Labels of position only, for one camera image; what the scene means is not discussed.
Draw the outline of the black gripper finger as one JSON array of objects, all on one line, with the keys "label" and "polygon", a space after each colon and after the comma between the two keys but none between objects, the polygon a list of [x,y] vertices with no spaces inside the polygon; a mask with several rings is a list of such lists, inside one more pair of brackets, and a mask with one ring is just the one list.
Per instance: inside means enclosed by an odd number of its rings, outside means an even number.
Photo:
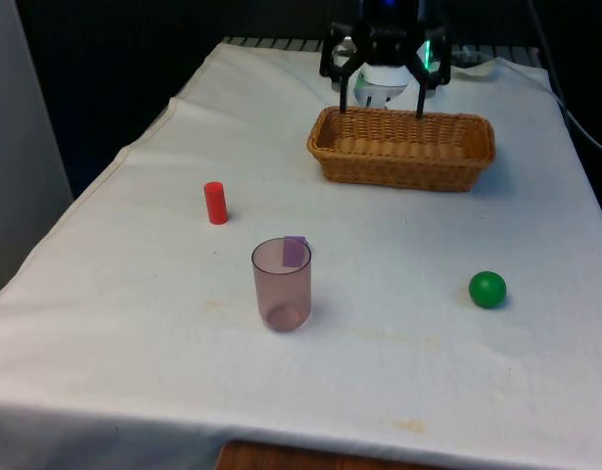
[{"label": "black gripper finger", "polygon": [[[342,64],[337,65],[334,54],[337,47],[349,36],[355,50]],[[319,74],[328,77],[333,84],[339,86],[340,112],[347,110],[348,82],[351,76],[366,62],[367,56],[367,24],[358,22],[355,25],[333,22],[327,28],[319,65]]]},{"label": "black gripper finger", "polygon": [[[450,81],[451,39],[446,26],[430,27],[425,23],[416,23],[408,38],[412,43],[413,56],[406,66],[419,84],[415,117],[421,119],[427,92]],[[433,71],[429,71],[427,60],[422,60],[418,55],[418,49],[427,42],[430,43],[432,57],[439,61]]]}]

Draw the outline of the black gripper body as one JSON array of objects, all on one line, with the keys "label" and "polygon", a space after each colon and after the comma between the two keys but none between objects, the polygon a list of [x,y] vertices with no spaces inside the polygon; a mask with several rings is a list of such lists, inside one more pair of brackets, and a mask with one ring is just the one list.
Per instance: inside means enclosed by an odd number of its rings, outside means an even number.
[{"label": "black gripper body", "polygon": [[425,40],[423,1],[359,2],[358,51],[372,66],[403,67]]}]

